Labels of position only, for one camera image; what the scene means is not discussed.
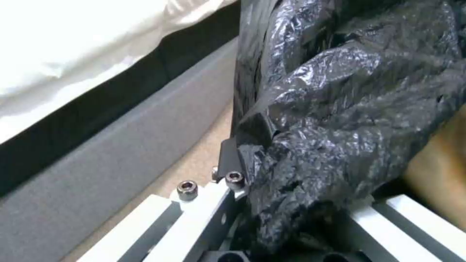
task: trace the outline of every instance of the white fabric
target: white fabric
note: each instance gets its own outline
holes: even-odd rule
[[[1,1],[0,144],[235,1]]]

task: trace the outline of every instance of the black trash bag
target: black trash bag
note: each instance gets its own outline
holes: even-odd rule
[[[232,135],[250,183],[244,248],[274,254],[404,173],[465,102],[463,6],[242,1]]]

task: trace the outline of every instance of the bolt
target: bolt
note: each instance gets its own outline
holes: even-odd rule
[[[213,180],[213,181],[217,181],[217,179],[218,179],[218,177],[217,177],[218,173],[219,173],[219,167],[218,167],[218,166],[212,167],[212,180]]]
[[[192,180],[179,183],[176,190],[182,201],[192,201],[198,196],[198,184]]]
[[[240,190],[244,187],[244,176],[238,171],[232,171],[225,176],[226,184],[232,190]]]

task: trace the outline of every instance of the floor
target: floor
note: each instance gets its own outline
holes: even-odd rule
[[[199,185],[210,181],[212,167],[218,163],[220,143],[229,137],[233,103],[230,103],[210,130],[176,164],[149,185],[115,216],[106,221],[88,239],[66,256],[64,262],[74,262],[105,236],[117,223],[128,215],[150,194],[168,197],[177,184],[183,180],[194,180]]]

